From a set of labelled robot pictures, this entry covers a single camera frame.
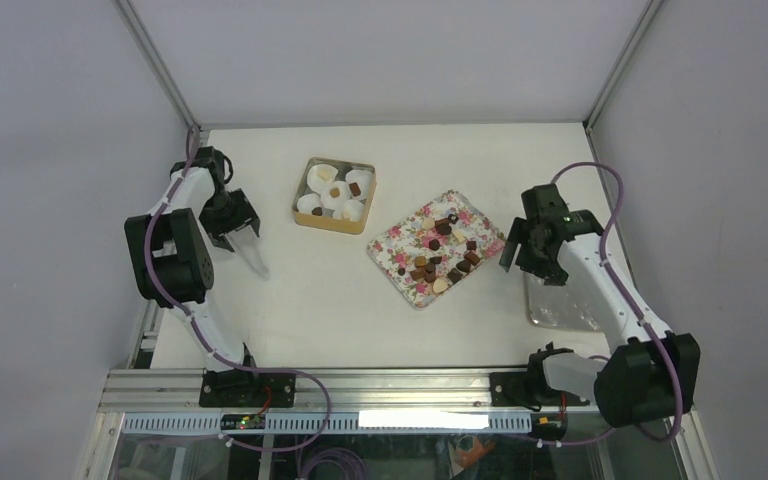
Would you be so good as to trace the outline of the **silver metal tongs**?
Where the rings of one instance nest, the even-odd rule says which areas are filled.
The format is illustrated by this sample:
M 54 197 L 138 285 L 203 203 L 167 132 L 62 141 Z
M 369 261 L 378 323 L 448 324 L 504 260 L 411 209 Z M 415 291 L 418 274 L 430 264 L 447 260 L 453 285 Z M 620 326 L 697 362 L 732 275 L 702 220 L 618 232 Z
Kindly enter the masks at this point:
M 270 271 L 258 248 L 258 237 L 248 230 L 229 236 L 229 243 L 236 254 L 262 279 L 270 279 Z

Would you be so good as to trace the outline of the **silver tin lid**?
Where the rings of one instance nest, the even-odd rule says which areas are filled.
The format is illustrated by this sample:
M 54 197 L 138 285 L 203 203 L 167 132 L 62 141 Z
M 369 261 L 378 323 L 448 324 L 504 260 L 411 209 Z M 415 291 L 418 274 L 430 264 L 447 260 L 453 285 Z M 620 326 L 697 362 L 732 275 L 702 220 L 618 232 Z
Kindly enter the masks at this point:
M 588 301 L 574 283 L 545 285 L 542 279 L 525 273 L 524 284 L 527 318 L 532 324 L 569 331 L 600 331 Z

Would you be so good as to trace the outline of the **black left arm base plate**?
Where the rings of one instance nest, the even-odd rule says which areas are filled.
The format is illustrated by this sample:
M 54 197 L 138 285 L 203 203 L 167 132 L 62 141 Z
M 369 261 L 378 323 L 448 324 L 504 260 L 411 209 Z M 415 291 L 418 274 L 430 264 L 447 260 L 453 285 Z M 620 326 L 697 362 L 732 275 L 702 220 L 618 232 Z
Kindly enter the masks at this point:
M 198 405 L 202 408 L 290 408 L 294 406 L 297 376 L 287 373 L 250 373 L 241 370 L 205 371 Z

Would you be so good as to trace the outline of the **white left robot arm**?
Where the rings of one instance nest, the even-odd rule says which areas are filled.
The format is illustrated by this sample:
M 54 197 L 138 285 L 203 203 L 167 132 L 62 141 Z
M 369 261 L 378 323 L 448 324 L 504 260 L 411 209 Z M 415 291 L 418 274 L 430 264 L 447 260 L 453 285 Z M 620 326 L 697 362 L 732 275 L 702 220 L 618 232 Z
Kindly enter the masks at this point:
M 257 247 L 260 217 L 242 190 L 229 189 L 232 176 L 226 154 L 198 148 L 173 166 L 161 199 L 148 213 L 128 218 L 124 232 L 140 294 L 170 311 L 200 348 L 205 390 L 248 406 L 262 381 L 245 337 L 232 331 L 212 293 L 211 250 L 238 255 L 263 277 L 269 271 Z

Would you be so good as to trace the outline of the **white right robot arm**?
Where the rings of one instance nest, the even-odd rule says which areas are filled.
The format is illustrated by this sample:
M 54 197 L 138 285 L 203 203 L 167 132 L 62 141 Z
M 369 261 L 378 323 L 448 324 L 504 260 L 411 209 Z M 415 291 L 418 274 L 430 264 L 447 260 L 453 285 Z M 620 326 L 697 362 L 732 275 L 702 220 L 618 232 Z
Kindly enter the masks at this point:
M 679 420 L 693 405 L 701 349 L 677 334 L 614 269 L 607 231 L 588 210 L 568 208 L 556 185 L 521 195 L 525 215 L 514 219 L 500 265 L 517 266 L 548 287 L 574 281 L 605 336 L 605 361 L 570 348 L 546 346 L 530 355 L 525 379 L 509 391 L 528 407 L 561 394 L 592 402 L 613 428 Z

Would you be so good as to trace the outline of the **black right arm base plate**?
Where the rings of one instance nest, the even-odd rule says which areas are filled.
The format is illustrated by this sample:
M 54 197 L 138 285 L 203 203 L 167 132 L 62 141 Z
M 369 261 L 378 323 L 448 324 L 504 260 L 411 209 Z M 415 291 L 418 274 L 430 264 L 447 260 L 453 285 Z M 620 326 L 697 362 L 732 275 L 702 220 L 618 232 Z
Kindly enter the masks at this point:
M 587 406 L 575 395 L 550 389 L 536 373 L 527 370 L 495 371 L 488 375 L 489 393 L 494 407 L 523 407 L 539 411 L 543 407 Z

